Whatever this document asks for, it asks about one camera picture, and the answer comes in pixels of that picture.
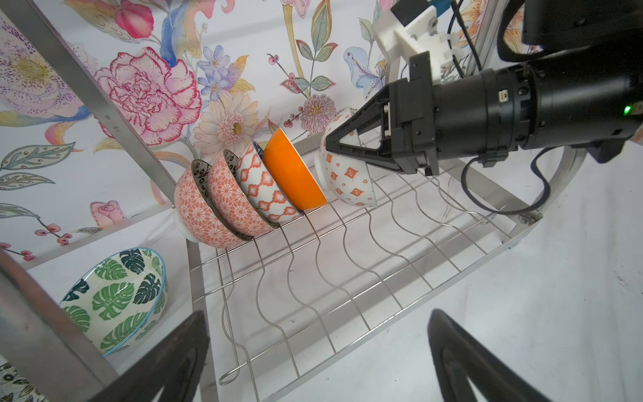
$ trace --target floral wallpaper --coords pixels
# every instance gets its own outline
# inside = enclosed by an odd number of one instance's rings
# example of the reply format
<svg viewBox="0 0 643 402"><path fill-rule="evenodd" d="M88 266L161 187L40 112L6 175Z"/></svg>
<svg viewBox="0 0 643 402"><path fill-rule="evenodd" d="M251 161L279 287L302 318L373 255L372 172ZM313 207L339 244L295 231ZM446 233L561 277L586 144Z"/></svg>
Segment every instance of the floral wallpaper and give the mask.
<svg viewBox="0 0 643 402"><path fill-rule="evenodd" d="M176 179L192 159L265 144L277 127L293 141L322 132L384 85L372 25L392 0L35 2ZM462 5L472 37L486 4ZM525 51L521 22L505 40ZM0 247L16 260L35 264L168 202L1 14L0 104Z"/></svg>

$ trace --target patterned bowl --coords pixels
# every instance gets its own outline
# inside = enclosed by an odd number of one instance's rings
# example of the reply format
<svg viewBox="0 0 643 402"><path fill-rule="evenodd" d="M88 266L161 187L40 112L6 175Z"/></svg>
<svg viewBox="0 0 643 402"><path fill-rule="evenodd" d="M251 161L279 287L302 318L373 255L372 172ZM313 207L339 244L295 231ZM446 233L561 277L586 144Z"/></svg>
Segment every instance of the patterned bowl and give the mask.
<svg viewBox="0 0 643 402"><path fill-rule="evenodd" d="M208 175L208 190L214 206L232 227L249 236L259 236L278 228L259 215L235 179L237 158L225 149L223 155L212 165Z"/></svg>
<svg viewBox="0 0 643 402"><path fill-rule="evenodd" d="M283 130L277 130L268 141L264 163L284 195L299 211L319 208L328 203L319 184Z"/></svg>
<svg viewBox="0 0 643 402"><path fill-rule="evenodd" d="M176 184L174 206L183 224L201 243L216 248L236 247L252 240L252 236L230 226L214 207L207 187L210 167L202 160L194 160Z"/></svg>
<svg viewBox="0 0 643 402"><path fill-rule="evenodd" d="M264 165L264 150L252 141L237 163L235 178L261 216L274 223L286 223L301 216L288 201Z"/></svg>
<svg viewBox="0 0 643 402"><path fill-rule="evenodd" d="M334 192L337 198L354 206L377 206L373 182L366 162L326 151L326 137L353 115L350 108L340 110L321 138L320 151L315 155L315 170L321 187ZM360 146L357 131L340 140Z"/></svg>
<svg viewBox="0 0 643 402"><path fill-rule="evenodd" d="M148 335L166 300L163 258L148 248L131 248L89 270L59 306L107 356Z"/></svg>

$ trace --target black cable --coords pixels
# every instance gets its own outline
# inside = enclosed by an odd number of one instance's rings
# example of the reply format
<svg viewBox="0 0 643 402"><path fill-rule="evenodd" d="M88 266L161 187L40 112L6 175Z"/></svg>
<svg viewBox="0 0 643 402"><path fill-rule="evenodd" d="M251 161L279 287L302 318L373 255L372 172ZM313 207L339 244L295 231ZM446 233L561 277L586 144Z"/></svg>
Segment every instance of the black cable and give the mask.
<svg viewBox="0 0 643 402"><path fill-rule="evenodd" d="M458 19L458 24L460 25L462 32L464 32L464 37L467 38L467 42L469 43L469 47L471 48L471 53L473 54L473 58L476 60L478 71L482 71L482 63L480 62L480 57L478 57L478 51L476 51L476 47L473 45L473 41L469 36L469 31L467 30L467 27L464 25L462 14L460 14L460 9L458 8L458 5L456 4L455 0L451 0L451 9L453 10L453 15L455 15L455 17Z"/></svg>
<svg viewBox="0 0 643 402"><path fill-rule="evenodd" d="M483 203L479 202L478 199L473 196L473 194L469 191L469 187L467 186L467 172L469 171L469 167L471 166L471 164L473 162L480 161L479 156L477 158L473 158L472 160L470 160L466 164L464 169L462 169L462 175L460 176L460 182L462 184L462 190L464 191L465 194L467 194L467 196L469 196L469 198L471 198L471 200L474 202L475 205L479 206L480 208L484 209L485 211L493 212L494 214L498 214L498 215L518 215L518 214L522 214L524 212L530 212L530 211L533 211L533 210L537 210L538 208L540 208L541 206L543 206L547 202L547 199L549 198L549 195L551 195L551 193L552 193L552 187L549 185L549 182L547 181L547 179L545 179L543 174L540 172L540 169L538 168L538 165L536 164L536 162L538 161L538 158L540 158L542 155L544 155L545 153L547 153L547 152L549 152L549 151L551 151L552 149L555 149L555 148L556 147L543 149L542 151L540 151L538 153L538 155L536 155L534 160L531 162L531 171L536 176L538 176L538 178L540 180L543 181L543 186L545 188L543 189L543 195L540 196L540 198L535 203L531 204L527 208L523 208L521 210L515 210L515 211L497 211L497 210L493 210L491 208L487 208Z"/></svg>
<svg viewBox="0 0 643 402"><path fill-rule="evenodd" d="M462 3L464 0L460 0L458 3L458 9L460 9L460 6L462 6ZM451 22L449 23L449 29L446 30L447 34L447 43L449 44L449 49L453 49L451 46L451 30L453 29L453 23L455 22L455 13L451 16ZM453 55L453 64L455 65L455 69L458 70L458 74L460 75L460 78L464 78L464 71L462 71L462 68L460 67L460 62L458 61L457 57Z"/></svg>

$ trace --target wire dish rack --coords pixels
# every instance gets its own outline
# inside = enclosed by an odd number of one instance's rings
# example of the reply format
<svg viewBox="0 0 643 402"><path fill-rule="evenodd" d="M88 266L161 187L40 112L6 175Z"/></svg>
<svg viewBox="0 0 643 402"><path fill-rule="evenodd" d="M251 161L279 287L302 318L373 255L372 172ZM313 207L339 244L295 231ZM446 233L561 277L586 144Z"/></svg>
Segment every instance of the wire dish rack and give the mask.
<svg viewBox="0 0 643 402"><path fill-rule="evenodd" d="M526 234L481 213L454 170L371 167L375 208L335 199L237 248L203 247L193 300L210 312L220 400L278 400Z"/></svg>

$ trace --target purple flower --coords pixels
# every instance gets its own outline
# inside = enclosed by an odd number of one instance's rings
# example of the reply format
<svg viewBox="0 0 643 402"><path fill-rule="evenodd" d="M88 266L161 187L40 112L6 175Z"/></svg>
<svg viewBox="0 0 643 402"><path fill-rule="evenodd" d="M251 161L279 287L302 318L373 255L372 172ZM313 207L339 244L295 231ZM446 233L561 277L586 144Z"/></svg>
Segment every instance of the purple flower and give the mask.
<svg viewBox="0 0 643 402"><path fill-rule="evenodd" d="M212 101L219 100L221 91L230 86L230 82L228 82L228 80L226 80L225 78L221 78L220 75L219 79L217 80L216 77L213 77L211 74L207 73L205 78L199 77L199 84L203 85L203 89L201 90L201 98L209 98Z"/></svg>
<svg viewBox="0 0 643 402"><path fill-rule="evenodd" d="M208 61L200 61L199 68L205 71L206 76L212 76L218 82L223 77L228 76L228 64L230 63L230 56L225 55L221 45L214 49L214 53L209 47L203 48L203 55Z"/></svg>

